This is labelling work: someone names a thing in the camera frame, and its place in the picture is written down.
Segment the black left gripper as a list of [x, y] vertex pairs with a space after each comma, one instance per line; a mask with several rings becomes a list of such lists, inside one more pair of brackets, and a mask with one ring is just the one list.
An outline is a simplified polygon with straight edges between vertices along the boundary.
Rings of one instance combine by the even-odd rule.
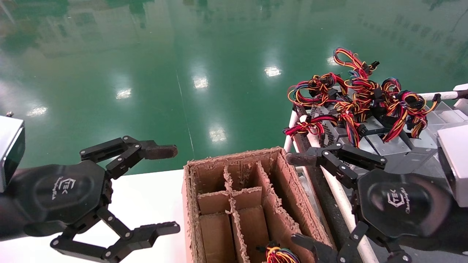
[[[26, 218], [24, 233], [44, 237], [63, 231], [50, 243], [54, 250], [99, 263], [120, 263], [135, 250], [153, 247], [160, 236], [179, 233], [180, 225], [173, 221], [130, 230], [106, 208], [112, 201], [110, 179], [120, 178], [143, 159], [169, 159], [177, 153], [173, 144], [124, 136], [81, 150], [78, 164], [17, 172], [16, 203]], [[111, 158], [106, 170], [97, 165]], [[113, 245], [106, 248], [73, 240], [99, 220], [119, 235]]]

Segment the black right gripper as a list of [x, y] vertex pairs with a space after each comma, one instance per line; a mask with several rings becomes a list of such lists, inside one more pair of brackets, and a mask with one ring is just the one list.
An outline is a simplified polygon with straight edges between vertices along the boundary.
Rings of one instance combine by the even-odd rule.
[[[293, 166], [322, 166], [346, 188], [358, 189], [360, 212], [367, 223], [389, 238], [428, 237], [446, 220], [452, 208], [452, 195], [420, 174], [391, 174], [383, 170], [387, 159], [347, 144], [309, 148], [304, 153], [287, 153]], [[358, 178], [348, 164], [369, 173]], [[299, 233], [291, 241], [309, 250], [316, 263], [351, 263], [354, 251], [367, 236], [383, 245], [386, 263], [411, 263], [411, 256], [397, 243], [387, 243], [370, 233], [370, 226], [358, 221], [341, 250]]]

